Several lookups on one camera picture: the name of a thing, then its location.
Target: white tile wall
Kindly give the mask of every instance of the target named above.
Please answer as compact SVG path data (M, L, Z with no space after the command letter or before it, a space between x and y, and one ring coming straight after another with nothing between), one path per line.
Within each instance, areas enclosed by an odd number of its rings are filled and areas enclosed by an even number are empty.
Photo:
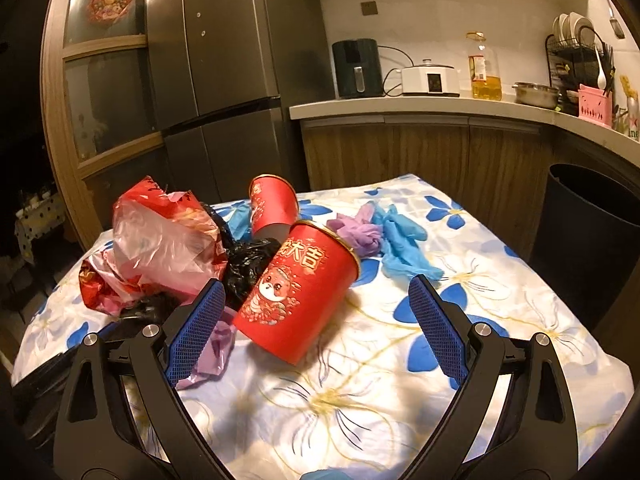
M589 10L587 16L593 23L593 28L598 32L605 43L613 47L614 62L616 65L616 103L622 108L626 108L626 96L620 84L620 75L628 76L631 86L640 91L640 50L636 42L631 37L628 27L620 16L620 13L613 6L614 15L620 22L622 30L625 31L625 39L619 40L613 33L613 28L609 23L609 7L607 0L589 0Z
M465 34L481 30L497 50L505 94L514 93L516 81L548 84L545 38L558 14L574 10L553 0L375 0L378 14L363 16L360 3L366 1L321 0L329 45L374 38L405 50L416 63L428 58L453 65L461 89L470 91ZM381 50L381 61L383 75L407 63L388 50ZM386 88L398 82L393 73Z

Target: bowl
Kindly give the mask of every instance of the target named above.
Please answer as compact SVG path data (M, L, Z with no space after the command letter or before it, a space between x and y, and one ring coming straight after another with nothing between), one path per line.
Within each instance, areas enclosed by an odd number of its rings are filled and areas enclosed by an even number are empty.
M554 110L558 106L558 96L560 92L552 86L539 85L536 83L514 83L516 90L516 102L521 105L535 106Z
M574 105L578 104L578 92L574 90L567 90L566 96L568 97L570 103L573 103Z

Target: spoon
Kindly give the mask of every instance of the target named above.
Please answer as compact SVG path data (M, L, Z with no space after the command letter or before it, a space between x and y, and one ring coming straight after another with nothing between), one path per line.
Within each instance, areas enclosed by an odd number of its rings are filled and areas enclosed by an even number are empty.
M604 75L604 70L602 69L602 62L600 61L600 54L598 54L598 49L596 51L596 59L598 60L598 88L600 90L604 90L607 87L607 78Z

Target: dish rack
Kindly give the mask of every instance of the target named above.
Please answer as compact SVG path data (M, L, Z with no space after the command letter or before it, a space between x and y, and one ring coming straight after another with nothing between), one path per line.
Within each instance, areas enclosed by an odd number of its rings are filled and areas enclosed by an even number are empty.
M596 35L600 40L600 44L604 43L598 33L587 25L583 25L580 28L578 37L580 37L585 28ZM596 45L596 49L602 62L602 69L605 74L609 74L611 70L610 62L603 59L602 48ZM578 42L575 39L557 41L554 35L550 34L545 40L545 50L549 86L553 86L560 91L559 105L562 111L577 116L578 104L569 101L566 91L577 92L581 84L593 88L598 87L599 69L594 47Z

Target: refrigerator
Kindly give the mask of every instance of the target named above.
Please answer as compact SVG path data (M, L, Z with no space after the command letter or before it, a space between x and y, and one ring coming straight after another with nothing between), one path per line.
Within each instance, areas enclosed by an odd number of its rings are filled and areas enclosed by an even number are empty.
M146 0L146 30L177 189L239 200L271 173L308 190L288 110L334 98L320 0Z

